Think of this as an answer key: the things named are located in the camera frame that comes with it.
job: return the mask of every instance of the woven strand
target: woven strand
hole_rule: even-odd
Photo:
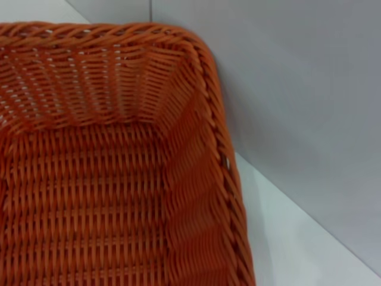
[[[155,23],[0,24],[0,285],[250,285],[213,58]]]

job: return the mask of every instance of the white wall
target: white wall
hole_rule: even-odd
[[[155,0],[212,49],[237,151],[381,274],[381,1]]]
[[[379,286],[381,278],[236,155],[257,286]]]
[[[0,22],[88,23],[65,0],[0,0]]]

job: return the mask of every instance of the wicker basket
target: wicker basket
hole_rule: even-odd
[[[143,23],[0,24],[0,285],[254,285],[216,67]]]

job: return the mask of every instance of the gray wall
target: gray wall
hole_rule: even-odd
[[[212,49],[238,152],[378,274],[380,11],[379,0],[153,1],[154,21]]]

